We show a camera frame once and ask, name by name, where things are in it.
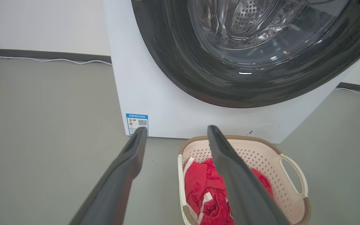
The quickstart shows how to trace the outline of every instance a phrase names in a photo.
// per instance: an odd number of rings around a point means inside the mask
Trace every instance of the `blue label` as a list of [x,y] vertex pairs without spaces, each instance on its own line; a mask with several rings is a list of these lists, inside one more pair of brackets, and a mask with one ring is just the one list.
[[126,113],[126,120],[130,135],[133,135],[138,127],[146,127],[148,136],[148,115]]

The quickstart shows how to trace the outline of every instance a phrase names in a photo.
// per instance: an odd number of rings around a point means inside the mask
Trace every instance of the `qr code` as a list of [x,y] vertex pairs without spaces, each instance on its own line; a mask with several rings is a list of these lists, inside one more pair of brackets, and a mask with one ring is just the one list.
[[138,120],[138,125],[139,125],[139,126],[146,126],[146,125],[147,125],[147,121],[146,121],[146,120]]

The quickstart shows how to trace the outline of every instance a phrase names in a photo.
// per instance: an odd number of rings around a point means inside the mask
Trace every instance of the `red towel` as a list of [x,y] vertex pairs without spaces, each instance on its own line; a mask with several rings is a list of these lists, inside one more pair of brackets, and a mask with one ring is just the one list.
[[[269,180],[256,169],[252,172],[273,198]],[[199,164],[190,158],[184,168],[186,200],[196,213],[200,225],[234,225],[223,178],[216,171],[213,159]]]

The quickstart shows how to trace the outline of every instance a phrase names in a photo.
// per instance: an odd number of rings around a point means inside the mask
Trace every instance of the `basket handle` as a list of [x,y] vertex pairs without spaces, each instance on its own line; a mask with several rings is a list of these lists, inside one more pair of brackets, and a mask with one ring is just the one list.
[[187,205],[186,190],[184,188],[182,155],[177,156],[177,172],[179,176],[179,195],[181,206]]
[[[308,196],[308,183],[306,182],[306,178],[305,178],[305,175],[303,173],[303,171],[301,170],[301,168],[296,164],[296,162],[294,162],[294,160],[292,160],[290,157],[284,155],[284,154],[280,154],[279,155],[280,157],[280,165],[284,171],[284,173],[286,174],[288,180],[290,181],[292,187],[294,188],[294,191],[300,195],[300,196],[303,196],[304,198]],[[301,181],[301,186],[302,186],[302,193],[299,193],[297,188],[295,188],[295,185],[293,183],[293,181],[291,181],[290,179],[290,176],[288,175],[286,169],[284,168],[283,166],[283,163],[282,163],[282,160],[286,160],[287,162],[289,162],[291,164],[291,166],[295,169],[295,171],[297,172],[299,178],[300,178],[300,181]]]

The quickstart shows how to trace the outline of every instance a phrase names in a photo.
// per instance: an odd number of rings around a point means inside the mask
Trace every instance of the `laundry basket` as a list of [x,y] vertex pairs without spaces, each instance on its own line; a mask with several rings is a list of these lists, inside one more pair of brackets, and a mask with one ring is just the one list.
[[[308,198],[308,185],[299,166],[273,144],[254,137],[226,136],[228,142],[244,160],[249,168],[255,168],[269,179],[274,199],[287,219],[293,225],[305,225],[311,216],[311,206]],[[180,149],[177,166],[179,178],[180,206],[183,220],[186,225],[198,225],[187,207],[184,190],[183,168],[187,160],[193,157],[197,163],[212,158],[208,137],[189,139]],[[288,176],[282,160],[288,161],[296,170],[302,184],[302,193],[299,193]]]

